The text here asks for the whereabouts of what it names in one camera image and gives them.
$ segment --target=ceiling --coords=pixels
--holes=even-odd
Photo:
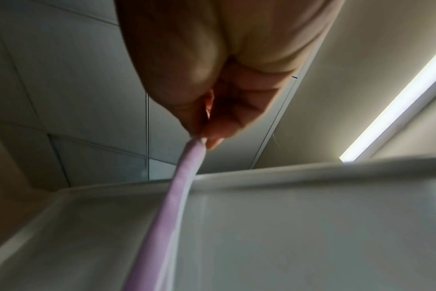
[[[339,156],[436,53],[436,0],[349,0],[257,168]]]

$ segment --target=human hand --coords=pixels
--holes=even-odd
[[[342,2],[116,0],[116,6],[145,90],[212,149],[269,109]]]

